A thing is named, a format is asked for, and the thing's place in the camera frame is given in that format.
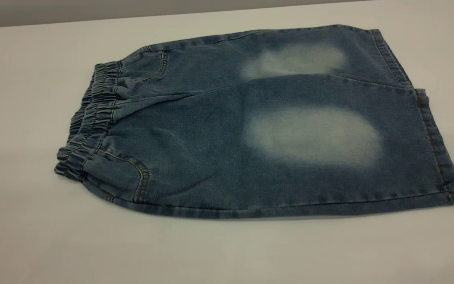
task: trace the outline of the faded patch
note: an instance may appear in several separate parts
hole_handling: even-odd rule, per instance
[[[250,60],[241,70],[244,79],[260,79],[293,74],[331,73],[344,65],[344,54],[330,45],[287,45],[267,50]]]
[[[335,108],[284,108],[248,120],[249,146],[283,162],[349,167],[373,166],[381,138],[360,114]]]

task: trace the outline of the jeans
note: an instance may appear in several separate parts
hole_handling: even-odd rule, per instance
[[[377,29],[254,30],[98,64],[56,173],[117,205],[194,218],[454,204],[423,89]]]

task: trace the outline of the seam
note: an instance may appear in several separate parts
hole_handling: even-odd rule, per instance
[[[189,47],[176,47],[174,49],[166,49],[166,50],[162,50],[162,51],[172,51],[172,50],[182,50],[182,49],[189,49],[191,47],[202,47],[204,45],[216,45],[217,43],[223,43],[224,41],[231,41],[231,40],[238,40],[238,39],[241,39],[241,38],[244,38],[244,37],[247,37],[247,36],[253,36],[255,34],[260,34],[260,33],[263,33],[263,32],[267,32],[267,31],[273,31],[272,29],[268,29],[268,30],[261,30],[261,31],[258,31],[258,32],[254,32],[252,34],[247,34],[247,35],[244,35],[244,36],[240,36],[240,37],[236,37],[236,38],[226,38],[226,39],[222,39],[222,40],[219,40],[219,41],[216,41],[214,43],[203,43],[201,45],[191,45]],[[177,41],[182,41],[182,40],[191,40],[193,38],[190,38],[190,39],[181,39],[181,40],[177,40]],[[157,43],[156,45],[168,45],[169,43],[172,43],[172,41],[168,42],[168,43]]]
[[[443,185],[444,185],[446,191],[451,196],[452,202],[454,203],[454,194],[447,187],[447,182],[446,182],[445,177],[444,177],[443,167],[441,166],[441,163],[439,161],[439,157],[438,157],[437,151],[435,149],[434,139],[432,138],[432,135],[430,133],[430,126],[428,124],[427,118],[425,117],[425,114],[423,113],[423,109],[422,109],[422,106],[421,106],[421,95],[417,94],[416,99],[417,99],[417,102],[418,102],[418,109],[420,110],[421,116],[423,118],[423,122],[425,123],[425,128],[427,128],[427,135],[428,135],[428,138],[430,140],[430,144],[432,144],[432,151],[434,152],[434,157],[435,157],[435,160],[437,162],[437,168],[439,169],[439,175],[441,176],[441,180],[443,181]]]
[[[357,30],[357,31],[363,31],[363,32],[370,32],[371,30],[365,30],[365,29],[361,29],[361,28],[357,28],[357,27],[352,27],[352,26],[348,26],[348,25],[342,25],[342,24],[337,24],[337,25],[326,25],[326,26],[320,26],[320,27],[308,27],[308,28],[290,28],[290,29],[263,29],[263,30],[259,30],[259,31],[255,31],[254,33],[252,34],[247,34],[247,35],[244,35],[244,36],[240,36],[240,37],[236,37],[236,38],[226,38],[226,39],[222,39],[222,40],[219,40],[219,41],[216,41],[214,43],[203,43],[202,45],[192,45],[192,46],[189,46],[189,47],[175,47],[173,49],[167,49],[167,51],[170,51],[170,50],[180,50],[180,49],[187,49],[187,48],[191,48],[191,47],[201,47],[201,46],[204,46],[204,45],[216,45],[217,43],[222,43],[224,41],[230,41],[230,40],[238,40],[238,39],[241,39],[241,38],[244,38],[244,37],[248,37],[248,36],[253,36],[255,34],[261,34],[263,32],[270,32],[270,31],[295,31],[295,30],[302,30],[302,29],[305,29],[305,30],[311,30],[311,29],[323,29],[323,28],[328,28],[328,27],[343,27],[343,28],[348,28],[348,29],[353,29],[353,30]],[[182,41],[182,40],[190,40],[190,39],[194,39],[194,38],[188,38],[188,39],[180,39],[180,40],[176,40],[176,41]],[[169,43],[173,43],[173,41],[169,41],[167,43],[157,43],[155,45],[168,45]],[[151,46],[155,46],[155,45],[148,45],[146,46],[146,48],[148,48],[148,50],[150,50],[150,47]]]
[[[385,56],[383,55],[383,53],[381,52],[380,50],[380,45],[378,44],[378,41],[376,39],[376,35],[374,34],[374,31],[371,30],[371,38],[372,38],[372,41],[374,42],[374,44],[376,45],[376,50],[378,50],[378,53],[380,54],[380,56],[383,58],[383,62],[386,64],[386,67],[388,67],[388,69],[390,70],[390,73],[391,75],[393,76],[393,78],[395,79],[395,81],[399,84],[400,81],[398,80],[397,76],[395,75],[395,73],[393,72],[393,70],[391,70],[391,67],[390,65],[388,64],[388,62],[386,61],[386,58]]]
[[[362,82],[362,83],[369,83],[373,85],[379,85],[379,86],[386,86],[386,87],[391,87],[391,88],[398,88],[398,89],[403,89],[403,90],[412,90],[410,86],[403,87],[403,85],[391,85],[391,84],[384,84],[384,83],[378,83],[378,82],[373,82],[373,81],[368,81],[368,80],[362,80],[362,79],[356,79],[356,78],[351,78],[351,77],[346,77],[346,76],[341,76],[341,75],[335,75],[335,74],[313,74],[313,75],[328,75],[331,77],[337,77],[337,78],[342,78],[342,79],[348,79],[351,81],[357,81],[357,82]]]
[[[201,209],[201,210],[215,210],[215,211],[250,211],[250,210],[264,210],[264,209],[279,209],[279,208],[290,208],[290,207],[303,207],[303,206],[320,206],[320,205],[337,205],[337,204],[359,204],[359,203],[373,203],[373,202],[385,202],[392,200],[401,200],[407,198],[416,198],[422,196],[431,196],[434,194],[446,194],[446,192],[432,192],[429,194],[420,194],[414,196],[404,196],[398,198],[387,198],[382,200],[371,200],[371,201],[352,201],[352,202],[330,202],[330,203],[315,203],[315,204],[300,204],[300,205],[288,205],[288,206],[279,206],[279,207],[263,207],[263,208],[254,208],[254,209],[219,209],[219,208],[201,208],[201,207],[184,207],[184,206],[175,206],[175,205],[160,205],[154,203],[144,203],[143,205],[152,205],[159,207],[172,207],[172,208],[185,208],[185,209]]]
[[[348,79],[348,80],[355,81],[355,82],[358,82],[358,83],[369,83],[369,84],[373,84],[373,85],[377,85],[377,86],[396,88],[396,89],[400,89],[400,90],[412,90],[412,88],[410,86],[403,87],[403,86],[389,85],[389,84],[383,84],[383,83],[376,83],[376,82],[371,82],[371,81],[366,81],[366,80],[361,80],[361,79],[353,79],[353,78],[346,77],[346,76],[339,76],[339,75],[326,74],[326,73],[323,73],[323,74],[312,74],[310,76],[329,76],[329,77],[335,77],[335,78],[339,78],[339,79]],[[170,96],[174,96],[174,95],[188,95],[186,97],[191,97],[193,95],[205,95],[205,94],[207,94],[209,92],[215,92],[215,91],[223,90],[223,89],[226,89],[226,88],[237,87],[237,86],[249,83],[249,82],[254,81],[254,80],[259,80],[259,79],[252,79],[250,81],[242,82],[242,83],[237,84],[237,85],[226,85],[226,86],[222,86],[222,87],[219,87],[219,88],[214,88],[214,89],[208,90],[206,92],[198,92],[198,93],[192,93],[192,94],[179,93],[179,94],[169,94],[169,95],[157,95],[155,97],[145,97],[143,99],[128,99],[128,100],[125,100],[125,101],[119,101],[119,102],[116,103],[116,105],[119,106],[119,105],[129,104],[129,103],[138,103],[138,102],[146,101],[148,99],[155,99],[156,97],[170,97]]]
[[[105,149],[105,151],[99,149],[98,151],[101,152],[101,153],[105,153],[107,155],[110,155],[110,156],[114,157],[115,159],[130,163],[131,165],[133,165],[139,171],[140,181],[139,181],[137,192],[136,192],[136,201],[137,202],[143,202],[144,201],[144,197],[146,195],[146,189],[148,188],[148,183],[149,183],[149,180],[150,180],[150,171],[148,170],[148,167],[143,162],[141,162],[140,160],[138,160],[138,159],[136,159],[134,157],[131,157],[132,159],[137,160],[137,162],[140,163],[144,167],[144,169],[142,169],[135,162],[133,162],[131,160],[128,160],[128,159],[121,158],[121,157],[119,157],[117,154],[113,153],[113,151],[111,151],[109,149]]]

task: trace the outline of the pocket stitching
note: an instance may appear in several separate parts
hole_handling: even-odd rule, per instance
[[[135,202],[144,202],[146,190],[148,188],[148,184],[149,184],[149,180],[150,180],[150,170],[148,169],[148,167],[143,162],[141,162],[140,160],[138,160],[134,157],[128,157],[128,156],[122,155],[120,153],[115,153],[111,149],[104,149],[104,151],[99,149],[98,151],[101,153],[110,155],[118,160],[130,163],[139,171],[140,180],[138,183],[138,188],[136,189]]]
[[[153,75],[151,77],[145,78],[145,79],[141,79],[139,77],[137,77],[137,78],[127,78],[126,81],[129,81],[129,82],[146,82],[146,81],[149,81],[151,79],[155,79],[157,77],[160,77],[160,76],[164,75],[164,73],[167,70],[168,59],[169,59],[168,52],[166,50],[161,50],[160,68],[159,68],[159,71],[157,72],[157,74],[155,74],[155,75]]]

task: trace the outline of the denim shorts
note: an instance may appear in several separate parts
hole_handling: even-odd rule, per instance
[[[95,66],[56,173],[117,205],[194,218],[454,204],[423,89],[377,29],[254,30]]]

